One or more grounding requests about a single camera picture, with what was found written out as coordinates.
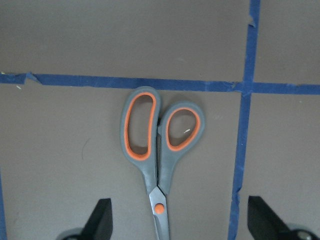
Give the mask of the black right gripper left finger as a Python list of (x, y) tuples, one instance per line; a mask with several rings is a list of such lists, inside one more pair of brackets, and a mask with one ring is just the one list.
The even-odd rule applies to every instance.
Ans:
[(110, 240), (112, 237), (112, 201), (99, 199), (83, 228), (62, 232), (57, 240)]

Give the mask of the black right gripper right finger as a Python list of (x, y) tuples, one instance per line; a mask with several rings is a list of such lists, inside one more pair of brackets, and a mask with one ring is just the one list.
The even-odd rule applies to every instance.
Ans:
[(290, 229), (260, 196), (249, 196), (247, 227), (255, 240), (318, 240), (306, 229)]

